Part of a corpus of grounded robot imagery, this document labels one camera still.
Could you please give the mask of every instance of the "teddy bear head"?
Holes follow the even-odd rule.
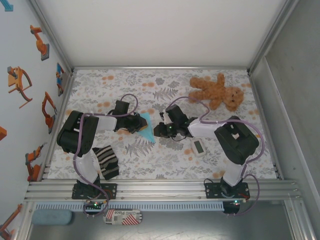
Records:
[[[239,87],[226,87],[223,102],[226,109],[234,112],[244,100],[244,92]]]

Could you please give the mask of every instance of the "blue eraser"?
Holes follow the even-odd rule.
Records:
[[[35,210],[31,222],[34,225],[68,225],[72,219],[72,211],[67,209]]]

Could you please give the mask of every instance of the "light blue triangle fabric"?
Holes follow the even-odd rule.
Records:
[[[136,133],[147,139],[151,143],[156,143],[155,137],[154,137],[154,131],[151,125],[151,119],[150,114],[148,112],[146,113],[140,113],[140,116],[143,117],[146,122],[148,123],[148,127],[143,129],[142,131],[137,131]]]

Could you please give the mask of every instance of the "black mounting plate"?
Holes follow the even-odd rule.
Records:
[[[242,182],[237,189],[237,193],[233,197],[226,197],[221,191],[220,182],[206,182],[204,184],[205,195],[207,199],[249,199],[250,192],[248,188],[248,183]]]
[[[116,199],[117,197],[117,184],[116,183],[101,183],[100,187],[105,190],[106,194],[109,197],[109,200]],[[74,200],[87,200],[88,198],[86,196],[81,195],[80,192],[72,192],[72,199]],[[99,197],[96,198],[99,199],[106,199],[105,195],[101,194]]]

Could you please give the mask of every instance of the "blue cloth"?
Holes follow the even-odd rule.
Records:
[[[154,137],[154,130],[152,128],[150,114],[148,112],[140,113],[140,116],[143,117],[146,120],[148,126],[145,129],[143,129],[142,131],[137,131],[136,133],[141,135],[145,139],[147,139],[149,142],[155,144],[156,140],[155,140],[155,137]]]
[[[72,211],[67,209],[35,210],[31,222],[34,225],[67,225],[71,222]]]

